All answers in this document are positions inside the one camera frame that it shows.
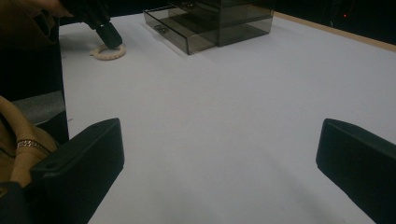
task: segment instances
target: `white tabletop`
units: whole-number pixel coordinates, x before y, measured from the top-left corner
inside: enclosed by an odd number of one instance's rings
[[[373,223],[315,163],[322,121],[396,143],[396,53],[274,18],[272,32],[187,56],[142,14],[127,54],[61,28],[69,132],[120,118],[125,166],[90,223]]]

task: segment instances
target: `person's arm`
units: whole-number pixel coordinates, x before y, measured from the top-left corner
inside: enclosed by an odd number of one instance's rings
[[[0,49],[40,49],[54,44],[52,16],[71,15],[58,0],[0,0]]]

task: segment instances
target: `tan bag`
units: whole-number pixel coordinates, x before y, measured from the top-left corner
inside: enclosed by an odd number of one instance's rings
[[[54,139],[33,125],[10,101],[0,96],[0,182],[31,182],[30,168],[56,149]]]

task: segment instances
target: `ring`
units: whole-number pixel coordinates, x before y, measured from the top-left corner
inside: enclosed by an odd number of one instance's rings
[[[99,60],[110,61],[110,60],[118,59],[126,53],[126,49],[123,45],[119,45],[118,47],[116,47],[116,49],[118,49],[119,51],[113,54],[101,54],[101,52],[105,49],[108,49],[108,47],[103,44],[97,47],[96,49],[92,50],[90,52],[90,55]]]

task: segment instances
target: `table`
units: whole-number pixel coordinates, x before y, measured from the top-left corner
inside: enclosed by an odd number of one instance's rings
[[[120,118],[124,170],[90,223],[373,223],[316,166],[322,121],[396,142],[396,53],[275,17],[272,32],[187,56],[142,14],[127,54],[61,27],[70,136]]]

